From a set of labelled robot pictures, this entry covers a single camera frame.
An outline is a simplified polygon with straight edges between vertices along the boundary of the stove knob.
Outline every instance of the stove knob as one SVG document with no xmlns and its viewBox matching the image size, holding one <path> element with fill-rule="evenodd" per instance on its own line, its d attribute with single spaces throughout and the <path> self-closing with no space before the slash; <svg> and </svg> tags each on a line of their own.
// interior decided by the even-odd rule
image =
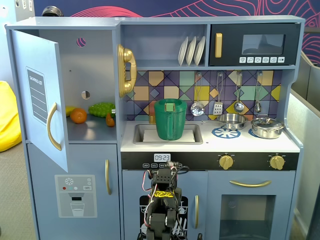
<svg viewBox="0 0 320 240">
<path fill-rule="evenodd" d="M 270 165 L 271 167 L 273 167 L 274 169 L 278 169 L 281 170 L 283 168 L 283 166 L 285 165 L 285 160 L 282 156 L 273 156 L 270 159 Z"/>
<path fill-rule="evenodd" d="M 234 160 L 229 155 L 223 155 L 219 159 L 219 164 L 221 167 L 223 167 L 224 170 L 227 170 L 234 164 Z"/>
</svg>

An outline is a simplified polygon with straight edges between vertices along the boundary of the dispenser panel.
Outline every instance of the dispenser panel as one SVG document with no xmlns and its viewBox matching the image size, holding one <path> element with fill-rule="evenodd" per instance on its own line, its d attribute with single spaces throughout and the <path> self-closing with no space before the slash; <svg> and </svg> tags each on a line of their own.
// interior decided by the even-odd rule
<svg viewBox="0 0 320 240">
<path fill-rule="evenodd" d="M 94 175 L 55 175 L 60 218 L 96 218 L 97 198 Z"/>
</svg>

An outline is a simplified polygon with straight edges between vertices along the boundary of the colorful tile backsplash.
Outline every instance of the colorful tile backsplash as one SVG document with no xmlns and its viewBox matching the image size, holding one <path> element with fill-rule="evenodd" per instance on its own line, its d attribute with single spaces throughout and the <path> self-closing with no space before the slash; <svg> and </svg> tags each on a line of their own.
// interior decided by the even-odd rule
<svg viewBox="0 0 320 240">
<path fill-rule="evenodd" d="M 222 72 L 223 88 L 220 101 L 223 103 L 223 113 L 235 113 L 234 104 L 237 100 L 237 71 L 139 71 L 132 92 L 125 96 L 127 119 L 130 121 L 148 121 L 149 104 L 161 99 L 181 99 L 186 101 L 186 120 L 214 120 L 214 104 L 218 100 L 218 90 L 221 89 L 221 78 L 218 82 L 218 72 Z M 260 115 L 277 116 L 278 101 L 281 89 L 282 71 L 262 71 L 263 77 L 258 77 L 261 104 Z M 242 71 L 242 87 L 240 101 L 244 104 L 245 115 L 252 120 L 258 113 L 254 111 L 256 99 L 257 71 Z M 203 103 L 204 114 L 193 116 L 190 107 L 197 101 Z"/>
</svg>

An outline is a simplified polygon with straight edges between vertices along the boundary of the saucepan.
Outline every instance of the saucepan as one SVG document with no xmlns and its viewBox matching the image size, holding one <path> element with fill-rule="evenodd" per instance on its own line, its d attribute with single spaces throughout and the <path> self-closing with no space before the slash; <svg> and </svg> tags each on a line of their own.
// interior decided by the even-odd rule
<svg viewBox="0 0 320 240">
<path fill-rule="evenodd" d="M 236 113 L 226 113 L 218 116 L 217 120 L 203 120 L 204 123 L 220 123 L 222 128 L 230 130 L 241 130 L 245 127 L 248 118 Z"/>
<path fill-rule="evenodd" d="M 251 124 L 252 133 L 263 139 L 276 139 L 280 137 L 282 129 L 285 127 L 282 122 L 269 117 L 253 119 Z"/>
</svg>

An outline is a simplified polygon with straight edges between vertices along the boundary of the gold telephone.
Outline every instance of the gold telephone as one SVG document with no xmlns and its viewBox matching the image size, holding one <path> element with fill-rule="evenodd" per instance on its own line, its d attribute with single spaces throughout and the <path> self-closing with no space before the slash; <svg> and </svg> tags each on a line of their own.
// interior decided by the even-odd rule
<svg viewBox="0 0 320 240">
<path fill-rule="evenodd" d="M 126 80 L 126 63 L 130 63 L 130 80 Z M 119 77 L 119 95 L 122 98 L 130 93 L 136 84 L 137 64 L 133 52 L 118 45 L 118 77 Z"/>
</svg>

